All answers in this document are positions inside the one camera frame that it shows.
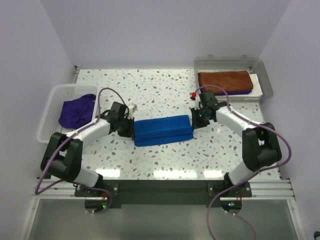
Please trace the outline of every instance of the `black mounting plate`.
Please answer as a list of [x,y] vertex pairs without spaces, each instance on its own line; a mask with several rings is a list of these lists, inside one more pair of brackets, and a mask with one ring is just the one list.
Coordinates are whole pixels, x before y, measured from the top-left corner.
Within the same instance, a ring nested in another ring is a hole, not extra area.
[[[112,208],[121,208],[122,204],[205,205],[208,207],[223,185],[222,180],[103,180],[103,183],[113,197]],[[242,197],[252,197],[248,182],[222,197],[236,198],[240,192]],[[101,197],[102,193],[81,187],[80,190],[75,190],[74,196]],[[212,207],[220,206],[220,200],[217,200]]]

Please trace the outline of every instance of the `terrazzo table surface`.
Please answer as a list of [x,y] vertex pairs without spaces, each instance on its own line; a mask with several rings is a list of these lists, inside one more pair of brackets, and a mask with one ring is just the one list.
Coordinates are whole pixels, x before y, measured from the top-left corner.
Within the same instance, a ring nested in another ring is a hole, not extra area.
[[[136,104],[135,121],[189,115],[196,89],[192,69],[81,69],[78,84],[110,87],[126,104]],[[120,99],[105,90],[100,98],[102,110]],[[233,108],[248,118],[263,122],[258,102],[232,102]],[[82,165],[104,179],[161,180],[223,179],[242,161],[242,139],[228,127],[212,122],[196,129],[194,139],[164,145],[136,147],[130,138],[117,133],[96,140],[82,154]],[[279,180],[277,169],[257,175],[255,180]]]

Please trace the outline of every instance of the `brown towel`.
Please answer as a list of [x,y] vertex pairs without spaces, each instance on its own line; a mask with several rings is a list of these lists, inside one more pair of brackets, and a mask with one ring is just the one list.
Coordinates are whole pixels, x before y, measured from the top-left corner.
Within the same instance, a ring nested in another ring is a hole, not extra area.
[[[199,85],[216,85],[227,93],[250,91],[254,88],[247,71],[200,72]],[[216,87],[204,87],[203,91],[213,91],[215,94],[223,93]]]

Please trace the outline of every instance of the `purple cloth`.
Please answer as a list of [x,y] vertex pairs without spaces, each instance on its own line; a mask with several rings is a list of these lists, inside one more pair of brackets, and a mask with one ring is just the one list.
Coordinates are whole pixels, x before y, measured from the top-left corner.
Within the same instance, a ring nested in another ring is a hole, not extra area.
[[92,120],[96,95],[86,94],[63,103],[59,124],[66,129],[78,129]]
[[[228,95],[246,95],[246,94],[249,94],[251,93],[252,90],[247,90],[247,91],[234,91],[234,92],[226,92]],[[222,92],[222,93],[215,93],[214,94],[215,96],[225,96],[225,94]]]

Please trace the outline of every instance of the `blue towel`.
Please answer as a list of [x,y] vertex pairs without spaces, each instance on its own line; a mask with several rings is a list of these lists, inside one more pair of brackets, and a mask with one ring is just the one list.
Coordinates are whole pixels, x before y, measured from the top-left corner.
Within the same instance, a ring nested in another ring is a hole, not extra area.
[[171,116],[134,122],[134,144],[137,147],[187,141],[194,138],[189,116]]

